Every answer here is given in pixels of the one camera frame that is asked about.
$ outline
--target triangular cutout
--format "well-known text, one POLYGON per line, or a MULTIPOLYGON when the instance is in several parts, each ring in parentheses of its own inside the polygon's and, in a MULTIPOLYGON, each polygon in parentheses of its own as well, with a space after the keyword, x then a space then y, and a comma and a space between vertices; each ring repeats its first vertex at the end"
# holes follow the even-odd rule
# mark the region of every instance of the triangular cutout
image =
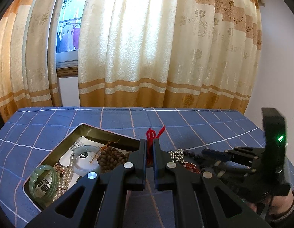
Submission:
POLYGON ((239 207, 221 188, 214 188, 226 218, 232 218, 242 212, 239 207))
POLYGON ((56 207, 56 213, 65 216, 66 218, 73 218, 75 210, 79 204, 79 201, 84 193, 85 187, 79 187, 74 193, 68 196, 68 198, 56 207))

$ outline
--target floral curtain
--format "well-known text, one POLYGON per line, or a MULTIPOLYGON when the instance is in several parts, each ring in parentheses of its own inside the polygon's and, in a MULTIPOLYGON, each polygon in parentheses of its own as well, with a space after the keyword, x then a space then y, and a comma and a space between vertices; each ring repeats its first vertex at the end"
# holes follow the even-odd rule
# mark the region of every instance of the floral curtain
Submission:
MULTIPOLYGON (((63 1, 58 1, 56 6, 61 7, 63 1)), ((0 112, 4 121, 22 107, 60 105, 56 63, 51 60, 56 51, 48 47, 55 3, 14 0, 0 21, 0 112)))
POLYGON ((258 0, 86 0, 80 104, 244 112, 260 50, 258 0))

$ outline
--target plaid tablecloth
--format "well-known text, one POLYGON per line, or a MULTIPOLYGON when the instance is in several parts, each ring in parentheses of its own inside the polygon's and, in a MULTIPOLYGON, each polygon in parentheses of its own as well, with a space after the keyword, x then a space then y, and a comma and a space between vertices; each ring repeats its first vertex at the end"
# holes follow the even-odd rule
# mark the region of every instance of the plaid tablecloth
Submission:
MULTIPOLYGON (((201 152, 234 146, 263 147, 261 129, 238 111, 173 108, 30 107, 18 110, 0 130, 0 205, 22 228, 39 210, 23 184, 48 153, 80 123, 135 138, 165 125, 162 150, 201 152)), ((294 187, 294 166, 288 161, 294 187)), ((124 217, 126 228, 173 228, 172 193, 154 189, 153 169, 147 169, 146 189, 132 192, 124 217)))

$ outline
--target window glass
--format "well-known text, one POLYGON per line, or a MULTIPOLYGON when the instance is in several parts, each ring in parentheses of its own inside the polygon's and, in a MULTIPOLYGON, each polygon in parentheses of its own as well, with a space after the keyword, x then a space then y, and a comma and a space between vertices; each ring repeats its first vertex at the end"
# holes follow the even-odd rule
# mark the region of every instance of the window glass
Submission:
POLYGON ((56 53, 78 50, 85 1, 64 0, 59 17, 56 53))

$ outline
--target hand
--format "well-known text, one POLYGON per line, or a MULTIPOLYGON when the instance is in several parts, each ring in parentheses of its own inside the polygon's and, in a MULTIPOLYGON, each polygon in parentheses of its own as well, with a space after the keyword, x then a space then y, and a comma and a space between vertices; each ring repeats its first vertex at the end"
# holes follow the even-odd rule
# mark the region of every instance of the hand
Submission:
MULTIPOLYGON (((265 199, 262 203, 269 204, 271 201, 271 197, 265 199)), ((294 202, 294 195, 292 191, 288 193, 287 196, 274 196, 272 205, 269 209, 269 213, 271 215, 280 216, 286 213, 294 202)), ((257 211, 257 206, 253 203, 247 203, 247 205, 254 211, 257 211)))

